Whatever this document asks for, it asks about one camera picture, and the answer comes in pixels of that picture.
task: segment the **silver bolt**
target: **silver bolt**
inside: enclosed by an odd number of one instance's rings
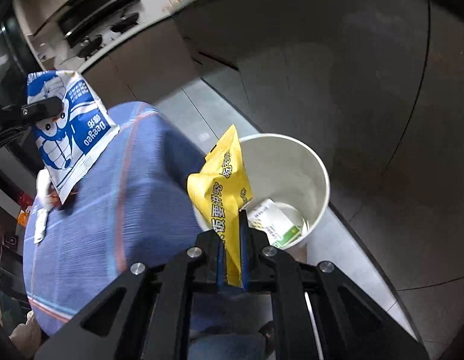
[[[262,249],[262,253],[267,257],[274,257],[277,254],[277,249],[273,246],[266,246]]]
[[[197,257],[200,257],[202,255],[202,249],[193,246],[189,250],[187,250],[187,254],[189,255],[189,257],[196,259]]]
[[[132,272],[134,275],[139,275],[143,273],[145,270],[145,264],[142,264],[141,262],[136,262],[130,267],[130,272]]]
[[[325,274],[329,274],[330,272],[334,270],[334,268],[335,268],[334,264],[331,263],[330,261],[322,261],[319,264],[319,269]]]

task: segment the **white trash bin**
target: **white trash bin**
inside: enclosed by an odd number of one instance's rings
[[[330,182],[324,163],[297,139],[279,134],[257,134],[240,139],[242,158],[252,188],[252,210],[270,198],[302,230],[302,235],[283,249],[294,255],[319,223],[329,204]],[[203,230],[210,228],[195,210]]]

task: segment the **gray floor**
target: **gray floor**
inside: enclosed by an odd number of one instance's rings
[[[235,124],[239,137],[258,132],[201,79],[184,85],[182,89],[161,99],[154,106],[204,152],[212,148],[231,124]],[[317,264],[322,260],[334,262],[415,337],[401,307],[381,275],[329,208],[307,240],[306,258],[311,264]],[[262,306],[263,302],[266,303],[267,300],[258,300]],[[270,309],[267,310],[265,307],[262,321],[247,322],[252,323],[255,328],[267,322],[270,317]]]

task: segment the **blue jeans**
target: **blue jeans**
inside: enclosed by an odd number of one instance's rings
[[[193,341],[189,360],[264,360],[265,337],[253,334],[216,334]]]

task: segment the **yellow plastic packet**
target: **yellow plastic packet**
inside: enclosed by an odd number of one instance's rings
[[[207,154],[200,173],[189,176],[187,190],[195,207],[225,244],[227,283],[241,287],[238,210],[252,199],[252,191],[234,125]]]

